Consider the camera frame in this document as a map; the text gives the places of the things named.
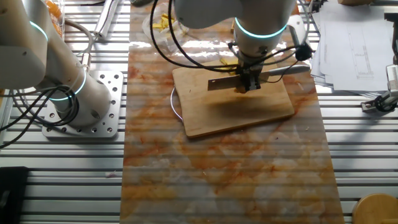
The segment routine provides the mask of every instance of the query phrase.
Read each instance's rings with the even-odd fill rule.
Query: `mounting plate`
[[[56,128],[42,128],[42,133],[48,138],[113,138],[118,133],[119,113],[123,87],[123,74],[113,71],[91,71],[91,77],[99,80],[109,89],[111,94],[111,106],[106,115],[97,123],[81,128],[71,127],[69,125]],[[56,122],[61,118],[55,110],[54,104],[47,103],[45,110],[45,119]]]

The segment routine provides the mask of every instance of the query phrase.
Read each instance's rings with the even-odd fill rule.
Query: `metal rail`
[[[67,0],[66,16],[94,30],[101,6],[80,6],[94,2],[97,1]],[[22,224],[119,223],[129,23],[130,2],[125,1],[111,40],[95,44],[92,51],[92,70],[115,70],[124,74],[119,136],[115,142],[49,142],[41,133],[41,127],[32,126],[17,144],[0,151],[0,166],[33,169]],[[310,41],[314,49],[318,40],[319,34],[312,23]],[[69,27],[65,41],[74,52],[87,45],[85,35]],[[398,197],[398,112],[383,117],[364,114],[359,106],[367,100],[363,96],[321,86],[317,86],[317,92],[345,221],[351,223],[352,209],[361,197],[372,193]],[[13,108],[11,119],[19,115]],[[4,135],[5,140],[17,136],[26,123],[25,119],[10,128]],[[113,171],[116,177],[105,177],[106,172]]]

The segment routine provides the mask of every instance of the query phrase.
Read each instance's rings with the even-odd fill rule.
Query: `white cable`
[[[175,87],[173,88],[172,94],[170,94],[170,106],[172,107],[172,110],[174,112],[174,114],[176,116],[178,116],[178,118],[180,118],[181,122],[183,122],[182,117],[176,112],[176,110],[174,109],[174,105],[173,105],[173,96],[174,96],[174,91],[175,91]]]
[[[88,46],[87,46],[86,49],[84,49],[84,50],[81,51],[80,53],[90,53],[90,52],[91,52],[91,48],[93,47],[95,40],[94,40],[92,34],[88,31],[88,29],[86,29],[85,27],[83,27],[83,26],[80,25],[79,23],[73,22],[73,21],[71,21],[71,20],[69,20],[69,19],[65,19],[65,25],[74,27],[74,28],[76,28],[76,29],[82,31],[84,34],[86,34],[86,36],[87,36],[87,38],[88,38]]]

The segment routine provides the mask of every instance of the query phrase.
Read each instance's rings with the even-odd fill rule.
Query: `knife blade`
[[[259,75],[260,83],[265,83],[268,81],[268,78],[271,76],[281,75],[285,72],[285,75],[292,75],[296,73],[307,72],[310,70],[309,65],[294,65],[290,69],[290,66],[282,67],[282,68],[275,68],[271,69],[266,72],[262,72]],[[234,75],[229,77],[223,78],[214,78],[208,80],[207,83],[207,91],[213,90],[225,90],[227,88],[238,88],[242,85],[240,75]]]

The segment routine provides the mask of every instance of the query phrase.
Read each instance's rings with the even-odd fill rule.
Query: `plastic bag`
[[[167,3],[159,4],[154,13],[154,23],[158,23],[162,20],[162,14],[168,13],[169,6]],[[177,38],[180,45],[185,42],[185,35],[188,32],[188,28],[181,25],[179,21],[175,21],[173,23],[173,29],[175,37]],[[144,31],[145,35],[151,39],[150,37],[150,15],[148,15],[144,21],[142,22],[142,30]],[[170,53],[175,53],[178,48],[174,44],[173,38],[170,34],[170,29],[167,27],[164,30],[160,31],[158,29],[154,29],[154,37],[156,40],[156,44],[160,47],[161,50],[168,50]]]
[[[49,9],[52,24],[61,38],[64,38],[65,30],[65,0],[45,0],[44,3]]]

